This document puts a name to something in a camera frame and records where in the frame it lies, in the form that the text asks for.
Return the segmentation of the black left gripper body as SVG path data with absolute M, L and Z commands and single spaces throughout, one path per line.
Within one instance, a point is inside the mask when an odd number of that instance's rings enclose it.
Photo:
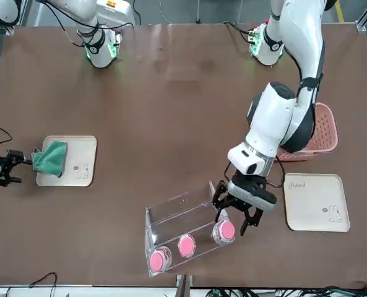
M 238 187 L 266 187 L 266 179 L 262 176 L 258 175 L 245 175 L 240 171 L 236 171 L 236 173 L 231 178 L 232 183 L 234 183 Z

